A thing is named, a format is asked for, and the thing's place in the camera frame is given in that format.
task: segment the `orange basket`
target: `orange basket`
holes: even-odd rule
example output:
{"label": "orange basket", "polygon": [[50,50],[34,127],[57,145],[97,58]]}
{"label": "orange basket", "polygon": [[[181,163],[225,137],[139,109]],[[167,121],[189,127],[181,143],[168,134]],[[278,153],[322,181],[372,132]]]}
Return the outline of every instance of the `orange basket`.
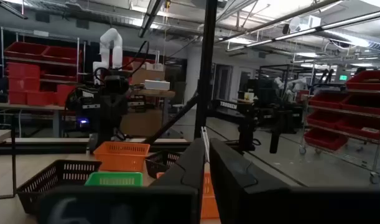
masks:
{"label": "orange basket", "polygon": [[142,172],[149,144],[131,142],[104,142],[94,154],[103,162],[100,170]]}
{"label": "orange basket", "polygon": [[[163,172],[157,173],[157,179],[163,174]],[[217,209],[215,192],[213,191],[212,179],[209,172],[206,172],[203,176],[201,218],[219,218],[219,210]]]}

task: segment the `green basket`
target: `green basket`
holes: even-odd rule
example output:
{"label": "green basket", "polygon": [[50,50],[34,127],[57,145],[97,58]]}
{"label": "green basket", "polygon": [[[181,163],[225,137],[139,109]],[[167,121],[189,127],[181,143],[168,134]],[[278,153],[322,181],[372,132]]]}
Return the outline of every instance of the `green basket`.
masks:
{"label": "green basket", "polygon": [[140,172],[94,172],[90,174],[87,186],[142,186]]}

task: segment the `wire shelf cart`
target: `wire shelf cart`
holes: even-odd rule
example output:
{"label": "wire shelf cart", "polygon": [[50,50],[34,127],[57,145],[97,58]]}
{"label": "wire shelf cart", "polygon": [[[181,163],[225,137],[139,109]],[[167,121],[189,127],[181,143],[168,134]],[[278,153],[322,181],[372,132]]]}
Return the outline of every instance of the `wire shelf cart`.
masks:
{"label": "wire shelf cart", "polygon": [[[321,89],[320,92],[318,94],[321,94],[321,93],[324,93],[324,92],[327,92],[327,91],[332,91],[332,90],[324,90],[324,89]],[[305,113],[305,116],[308,115],[308,111],[309,109],[312,109],[313,111],[326,111],[326,112],[329,112],[329,113],[334,113],[334,114],[342,114],[343,116],[349,116],[349,115],[357,115],[357,116],[360,116],[360,118],[374,118],[374,119],[379,119],[380,120],[380,115],[378,114],[373,114],[373,113],[361,113],[361,112],[356,112],[356,111],[350,111],[350,110],[340,110],[340,109],[336,109],[336,108],[329,108],[329,107],[323,107],[323,106],[314,106],[314,105],[311,105],[310,104],[310,92],[309,91],[309,94],[308,94],[308,100],[307,100],[307,105],[306,105],[306,113]],[[345,90],[345,91],[340,91],[341,93],[343,92],[346,92],[346,93],[353,93],[353,92],[357,92],[358,94],[360,93],[367,93],[367,94],[378,94],[380,95],[380,91],[371,91],[371,90],[365,90],[365,91],[362,91],[362,90]],[[378,184],[380,183],[380,173],[377,171],[377,164],[378,164],[378,159],[379,159],[379,152],[380,152],[380,134],[377,136],[377,138],[368,138],[366,136],[362,136],[362,135],[357,135],[357,134],[354,134],[354,133],[349,133],[347,131],[343,131],[343,130],[338,130],[336,128],[328,128],[326,126],[321,126],[321,125],[317,125],[317,124],[308,124],[309,127],[311,127],[312,129],[319,129],[319,130],[324,130],[324,131],[328,131],[330,133],[335,133],[335,134],[339,134],[340,136],[345,136],[346,138],[349,138],[349,139],[357,139],[357,140],[360,140],[360,141],[363,141],[364,144],[366,143],[371,143],[371,144],[374,144],[376,145],[376,152],[374,153],[373,155],[373,161],[372,163],[370,163],[369,161],[367,161],[365,158],[358,158],[357,156],[354,156],[354,155],[350,155],[350,154],[347,154],[346,153],[346,150],[331,150],[331,149],[328,149],[326,147],[321,147],[321,146],[318,146],[316,144],[310,144],[310,143],[307,143],[305,142],[305,128],[306,128],[306,122],[304,122],[304,126],[303,126],[303,138],[300,140],[300,147],[299,147],[299,153],[301,154],[305,154],[307,152],[307,145],[311,146],[311,147],[314,147],[315,148],[315,152],[317,154],[320,154],[321,152],[325,152],[331,156],[334,156],[334,157],[337,157],[339,159],[342,159],[346,162],[349,162],[353,165],[356,165],[358,167],[361,167],[361,168],[364,168],[364,169],[367,169],[370,172],[370,177],[369,177],[369,180],[372,184]]]}

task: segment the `caster wheel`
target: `caster wheel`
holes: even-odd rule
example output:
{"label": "caster wheel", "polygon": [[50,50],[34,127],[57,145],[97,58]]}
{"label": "caster wheel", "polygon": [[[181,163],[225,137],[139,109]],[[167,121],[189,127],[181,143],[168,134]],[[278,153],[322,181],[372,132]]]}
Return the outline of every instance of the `caster wheel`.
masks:
{"label": "caster wheel", "polygon": [[306,147],[304,147],[304,146],[300,146],[300,147],[299,147],[299,153],[300,153],[301,155],[306,154]]}
{"label": "caster wheel", "polygon": [[371,172],[371,176],[369,177],[369,181],[372,184],[378,184],[378,183],[380,183],[380,174],[375,173],[375,172]]}

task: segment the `black basket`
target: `black basket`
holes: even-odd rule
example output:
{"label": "black basket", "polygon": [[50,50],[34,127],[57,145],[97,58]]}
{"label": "black basket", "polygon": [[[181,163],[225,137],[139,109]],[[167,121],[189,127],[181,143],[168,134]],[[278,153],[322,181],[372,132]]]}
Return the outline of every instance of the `black basket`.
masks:
{"label": "black basket", "polygon": [[17,189],[24,211],[35,214],[39,197],[61,185],[84,185],[101,165],[98,161],[56,160]]}
{"label": "black basket", "polygon": [[166,172],[173,164],[175,164],[180,155],[180,153],[176,152],[160,151],[146,157],[148,175],[156,179],[157,173]]}

